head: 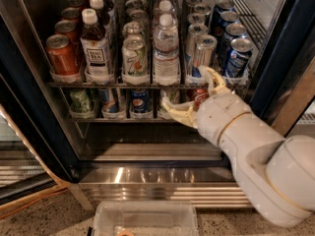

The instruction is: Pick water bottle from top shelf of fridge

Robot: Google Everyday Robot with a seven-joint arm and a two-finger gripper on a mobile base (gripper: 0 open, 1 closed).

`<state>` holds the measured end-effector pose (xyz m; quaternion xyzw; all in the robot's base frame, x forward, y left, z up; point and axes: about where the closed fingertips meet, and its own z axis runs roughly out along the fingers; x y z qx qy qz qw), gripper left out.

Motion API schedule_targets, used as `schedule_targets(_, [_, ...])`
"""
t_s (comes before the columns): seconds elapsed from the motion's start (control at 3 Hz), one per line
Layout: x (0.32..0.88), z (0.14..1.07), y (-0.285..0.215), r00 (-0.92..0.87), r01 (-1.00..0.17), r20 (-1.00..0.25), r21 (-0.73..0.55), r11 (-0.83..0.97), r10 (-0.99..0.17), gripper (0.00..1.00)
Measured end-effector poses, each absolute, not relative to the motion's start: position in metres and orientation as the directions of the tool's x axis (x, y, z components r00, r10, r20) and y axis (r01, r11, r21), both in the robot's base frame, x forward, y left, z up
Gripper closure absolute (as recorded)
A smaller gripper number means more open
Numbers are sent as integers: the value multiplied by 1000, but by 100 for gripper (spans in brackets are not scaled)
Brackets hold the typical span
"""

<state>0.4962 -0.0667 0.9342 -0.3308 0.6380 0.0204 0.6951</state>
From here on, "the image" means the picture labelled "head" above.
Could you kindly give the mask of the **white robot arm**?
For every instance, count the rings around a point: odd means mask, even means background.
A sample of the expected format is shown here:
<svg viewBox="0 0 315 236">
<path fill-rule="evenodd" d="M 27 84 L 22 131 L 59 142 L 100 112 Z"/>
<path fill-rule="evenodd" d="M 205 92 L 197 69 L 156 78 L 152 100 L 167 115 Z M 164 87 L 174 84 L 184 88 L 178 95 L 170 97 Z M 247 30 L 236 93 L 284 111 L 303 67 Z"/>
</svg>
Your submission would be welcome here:
<svg viewBox="0 0 315 236">
<path fill-rule="evenodd" d="M 265 219 L 293 227 L 308 218 L 315 211 L 315 139 L 284 137 L 214 69 L 202 66 L 200 72 L 209 97 L 196 106 L 193 101 L 173 104 L 165 96 L 164 109 L 227 155 L 237 185 Z"/>
</svg>

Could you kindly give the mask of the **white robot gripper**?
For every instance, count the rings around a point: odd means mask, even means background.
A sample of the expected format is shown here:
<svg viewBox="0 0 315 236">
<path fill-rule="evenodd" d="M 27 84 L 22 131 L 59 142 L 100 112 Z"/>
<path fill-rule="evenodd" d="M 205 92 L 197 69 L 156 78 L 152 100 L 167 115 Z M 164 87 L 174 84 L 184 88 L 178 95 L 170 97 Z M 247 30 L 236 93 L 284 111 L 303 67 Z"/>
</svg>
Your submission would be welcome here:
<svg viewBox="0 0 315 236">
<path fill-rule="evenodd" d="M 231 93 L 223 77 L 213 68 L 200 66 L 202 78 L 208 84 L 208 93 L 211 95 L 205 100 L 196 112 L 194 102 L 173 104 L 165 96 L 161 100 L 163 108 L 169 116 L 191 128 L 197 128 L 199 134 L 217 146 L 224 129 L 236 118 L 252 110 L 237 94 Z"/>
</svg>

